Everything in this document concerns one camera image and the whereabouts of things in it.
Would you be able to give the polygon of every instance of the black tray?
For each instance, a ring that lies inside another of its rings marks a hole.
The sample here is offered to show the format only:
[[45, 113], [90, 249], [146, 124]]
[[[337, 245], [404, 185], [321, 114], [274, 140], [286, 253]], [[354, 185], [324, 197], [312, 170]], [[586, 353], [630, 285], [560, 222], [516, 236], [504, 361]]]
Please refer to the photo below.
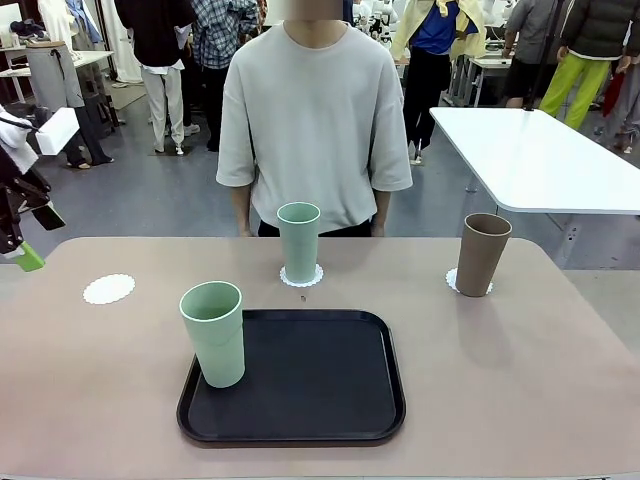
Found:
[[367, 312], [245, 310], [246, 373], [216, 389], [194, 360], [178, 404], [185, 435], [212, 446], [369, 445], [405, 402], [391, 332]]

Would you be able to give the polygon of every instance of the light green cup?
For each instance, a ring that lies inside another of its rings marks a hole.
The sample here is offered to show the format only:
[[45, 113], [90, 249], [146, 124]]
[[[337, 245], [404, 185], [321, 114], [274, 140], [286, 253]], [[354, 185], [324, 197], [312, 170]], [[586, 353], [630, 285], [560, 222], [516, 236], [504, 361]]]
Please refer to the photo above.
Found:
[[285, 273], [293, 283], [316, 276], [320, 209], [310, 203], [289, 203], [278, 210]]
[[180, 300], [204, 379], [216, 388], [235, 385], [244, 375], [242, 293], [227, 282], [203, 283]]

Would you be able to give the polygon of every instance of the hand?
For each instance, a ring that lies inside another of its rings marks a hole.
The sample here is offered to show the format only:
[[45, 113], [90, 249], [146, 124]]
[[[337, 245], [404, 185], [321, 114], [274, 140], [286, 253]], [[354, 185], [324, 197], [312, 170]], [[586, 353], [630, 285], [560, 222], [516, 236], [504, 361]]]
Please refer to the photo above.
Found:
[[371, 236], [374, 238], [382, 238], [385, 236], [384, 225], [373, 224], [371, 227]]
[[620, 63], [618, 63], [618, 68], [616, 68], [616, 73], [626, 73], [630, 65], [631, 65], [631, 57], [628, 55], [625, 55], [620, 59]]
[[564, 57], [566, 57], [567, 55], [569, 55], [569, 47], [560, 47], [560, 50], [558, 50], [558, 54], [556, 55], [558, 63], [564, 60]]

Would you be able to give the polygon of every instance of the paper doily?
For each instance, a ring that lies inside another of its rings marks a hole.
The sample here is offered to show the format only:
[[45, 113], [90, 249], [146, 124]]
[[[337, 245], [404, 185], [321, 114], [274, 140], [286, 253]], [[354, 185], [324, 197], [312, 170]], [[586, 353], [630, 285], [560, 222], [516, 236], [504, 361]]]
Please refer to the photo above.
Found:
[[82, 296], [92, 305], [108, 305], [122, 300], [133, 292], [135, 286], [136, 281], [129, 275], [108, 275], [92, 282]]
[[[456, 280], [458, 279], [458, 269], [454, 268], [453, 270], [449, 270], [447, 272], [447, 284], [456, 292], [460, 293], [458, 287], [456, 287]], [[493, 282], [489, 284], [489, 289], [487, 290], [487, 295], [489, 295], [493, 291]]]
[[285, 270], [285, 267], [282, 267], [282, 270], [280, 270], [280, 280], [282, 280], [282, 282], [285, 285], [289, 285], [290, 287], [295, 287], [295, 288], [313, 287], [314, 285], [320, 283], [320, 280], [322, 280], [323, 277], [324, 277], [324, 270], [320, 265], [316, 265], [316, 276], [314, 277], [314, 279], [307, 283], [293, 283], [289, 281], [289, 279], [287, 278], [287, 272]]

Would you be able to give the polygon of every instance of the neon green pants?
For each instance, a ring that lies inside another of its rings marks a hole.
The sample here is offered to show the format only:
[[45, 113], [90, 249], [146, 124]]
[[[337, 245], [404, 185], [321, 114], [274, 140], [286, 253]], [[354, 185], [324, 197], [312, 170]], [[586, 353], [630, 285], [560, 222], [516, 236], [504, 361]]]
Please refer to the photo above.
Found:
[[609, 60], [588, 60], [569, 53], [558, 65], [549, 90], [540, 104], [540, 110], [555, 117], [567, 99], [567, 95], [582, 75], [578, 94], [569, 108], [565, 121], [569, 127], [578, 130], [584, 117], [587, 116], [591, 102], [596, 98], [600, 87], [607, 78], [610, 65]]

